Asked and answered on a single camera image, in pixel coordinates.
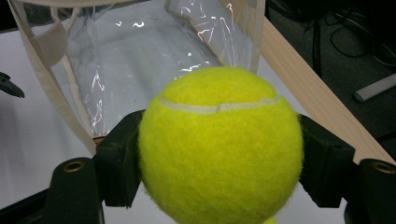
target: transparent plastic bag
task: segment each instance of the transparent plastic bag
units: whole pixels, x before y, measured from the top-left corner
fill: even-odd
[[[41,85],[89,147],[194,69],[257,71],[264,0],[8,1]]]

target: white table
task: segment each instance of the white table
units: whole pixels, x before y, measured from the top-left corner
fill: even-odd
[[[63,123],[39,85],[18,32],[0,35],[0,71],[25,92],[20,99],[0,91],[0,209],[49,186],[53,169],[75,157],[90,157]],[[300,113],[304,109],[261,58],[259,75],[272,82]],[[277,214],[278,224],[341,224],[341,208],[324,209],[310,200],[299,185],[288,204]],[[175,223],[146,195],[138,191],[130,209],[105,207],[106,223]]]

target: yellow tennis ball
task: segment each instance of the yellow tennis ball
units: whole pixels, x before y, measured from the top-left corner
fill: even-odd
[[[182,224],[262,224],[302,170],[298,114],[262,78],[211,67],[172,81],[140,124],[142,179]]]

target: dark floor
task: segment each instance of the dark floor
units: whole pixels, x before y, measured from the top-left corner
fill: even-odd
[[[286,18],[270,8],[269,18],[277,30],[293,45],[300,55],[313,66],[313,28],[312,22],[297,22]],[[375,59],[362,37],[348,29],[337,29],[343,24],[334,23],[331,14],[319,20],[321,74],[323,81],[344,103],[350,112],[374,137],[396,131],[396,87],[385,91],[364,103],[358,103],[352,94],[359,89],[396,72],[396,66],[380,63]],[[347,54],[360,57],[348,57]],[[381,143],[384,149],[396,160],[396,138]]]

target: table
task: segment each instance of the table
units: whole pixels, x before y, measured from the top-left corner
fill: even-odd
[[[259,75],[268,79],[300,113],[306,114],[357,149],[355,161],[394,161],[348,113],[269,21],[264,23]],[[75,157],[90,157],[63,123],[41,89],[18,32],[0,35],[0,69],[26,94],[19,99],[0,92],[0,208],[48,187],[52,170]],[[277,215],[278,223],[344,223],[339,209],[319,209],[299,185]],[[107,223],[174,221],[139,189],[132,208],[105,207]]]

